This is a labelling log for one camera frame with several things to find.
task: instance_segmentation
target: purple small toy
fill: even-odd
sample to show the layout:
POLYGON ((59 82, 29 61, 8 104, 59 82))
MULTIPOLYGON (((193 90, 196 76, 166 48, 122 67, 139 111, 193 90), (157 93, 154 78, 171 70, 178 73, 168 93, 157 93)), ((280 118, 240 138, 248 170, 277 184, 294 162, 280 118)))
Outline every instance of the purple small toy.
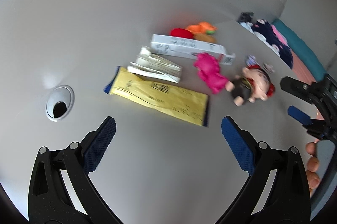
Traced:
POLYGON ((198 68, 199 77, 212 90, 213 94, 219 93, 229 80, 219 73, 218 60, 208 53, 199 53, 197 58, 194 66, 198 68))

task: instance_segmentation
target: doll foot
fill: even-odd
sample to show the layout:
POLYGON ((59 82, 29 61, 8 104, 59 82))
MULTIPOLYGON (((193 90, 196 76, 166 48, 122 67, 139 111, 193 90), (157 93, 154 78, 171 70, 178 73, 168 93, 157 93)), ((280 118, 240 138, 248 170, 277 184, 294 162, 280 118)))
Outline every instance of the doll foot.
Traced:
POLYGON ((237 106, 241 106, 243 104, 243 98, 237 96, 235 99, 234 99, 234 103, 237 105, 237 106))
POLYGON ((225 85, 227 91, 231 92, 234 89, 234 85, 232 82, 228 81, 225 85))

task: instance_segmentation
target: teal fabric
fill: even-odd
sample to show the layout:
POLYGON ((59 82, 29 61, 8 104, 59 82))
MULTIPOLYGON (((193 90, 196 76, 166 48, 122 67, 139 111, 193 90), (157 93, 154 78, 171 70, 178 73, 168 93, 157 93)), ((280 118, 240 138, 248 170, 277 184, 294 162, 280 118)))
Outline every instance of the teal fabric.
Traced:
POLYGON ((276 19, 273 25, 287 39, 289 47, 306 65, 317 82, 321 81, 326 74, 326 70, 317 59, 315 53, 299 38, 295 32, 288 28, 280 19, 276 19))

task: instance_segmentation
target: human hand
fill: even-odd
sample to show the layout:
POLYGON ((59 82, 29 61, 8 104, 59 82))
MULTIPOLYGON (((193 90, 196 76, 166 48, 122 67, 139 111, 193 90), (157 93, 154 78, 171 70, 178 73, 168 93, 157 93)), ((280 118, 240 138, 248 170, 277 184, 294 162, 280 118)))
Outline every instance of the human hand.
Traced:
POLYGON ((309 155, 313 156, 308 160, 307 171, 306 171, 307 178, 308 178, 308 184, 309 184, 309 190, 310 190, 310 196, 311 196, 313 190, 316 189, 321 182, 320 178, 316 174, 320 166, 320 163, 318 159, 315 157, 316 143, 308 143, 305 146, 305 149, 309 155))

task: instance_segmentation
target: yellow packet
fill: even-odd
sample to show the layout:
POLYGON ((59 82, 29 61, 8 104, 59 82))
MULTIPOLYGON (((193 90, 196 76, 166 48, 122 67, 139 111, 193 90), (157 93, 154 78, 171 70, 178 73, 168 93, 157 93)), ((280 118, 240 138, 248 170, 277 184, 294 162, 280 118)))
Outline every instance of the yellow packet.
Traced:
POLYGON ((119 67, 105 88, 141 105, 156 109, 178 119, 207 126, 208 95, 163 83, 145 81, 119 67))

